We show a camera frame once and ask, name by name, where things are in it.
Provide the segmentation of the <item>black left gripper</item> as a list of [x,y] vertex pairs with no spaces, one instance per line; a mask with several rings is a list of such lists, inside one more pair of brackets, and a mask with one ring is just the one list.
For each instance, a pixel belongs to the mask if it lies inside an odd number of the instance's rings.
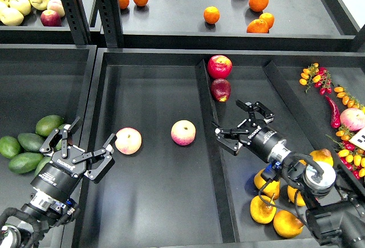
[[[55,128],[46,138],[39,152],[52,159],[45,164],[31,186],[35,189],[31,199],[32,206],[51,206],[65,204],[82,176],[98,184],[112,168],[115,160],[113,143],[117,137],[111,133],[103,146],[93,152],[87,152],[73,145],[73,134],[82,126],[83,120],[77,116],[69,129]],[[55,150],[62,139],[62,148]]]

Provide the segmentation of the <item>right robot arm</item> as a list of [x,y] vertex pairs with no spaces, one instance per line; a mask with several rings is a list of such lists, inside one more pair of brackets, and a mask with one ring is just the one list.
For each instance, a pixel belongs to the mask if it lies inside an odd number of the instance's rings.
[[260,102],[236,100],[248,118],[232,129],[212,122],[220,147],[237,155],[242,147],[253,152],[268,166],[261,173],[265,183],[259,194],[272,182],[283,179],[307,207],[305,215],[295,213],[322,246],[364,247],[364,202],[354,192],[338,185],[339,170],[312,156],[286,148],[286,139],[268,126],[274,114]]

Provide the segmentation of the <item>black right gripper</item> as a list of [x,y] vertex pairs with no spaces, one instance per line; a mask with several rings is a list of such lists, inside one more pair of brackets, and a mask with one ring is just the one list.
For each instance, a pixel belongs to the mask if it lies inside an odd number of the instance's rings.
[[[244,145],[266,163],[282,163],[286,157],[286,139],[267,126],[267,123],[274,120],[274,113],[259,101],[244,103],[236,100],[236,106],[247,112],[249,119],[233,129],[223,129],[217,123],[211,122],[219,146],[236,156]],[[256,119],[256,113],[263,119]]]

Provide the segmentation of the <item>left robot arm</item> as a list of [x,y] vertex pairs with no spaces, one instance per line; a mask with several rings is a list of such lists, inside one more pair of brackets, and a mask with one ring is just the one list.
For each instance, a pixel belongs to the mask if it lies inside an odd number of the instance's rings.
[[86,152],[72,142],[81,125],[77,117],[63,129],[53,129],[40,147],[40,153],[50,160],[31,182],[35,190],[31,201],[1,214],[1,247],[38,247],[50,229],[79,215],[79,205],[71,195],[82,178],[97,184],[114,165],[116,135],[111,134],[100,149]]

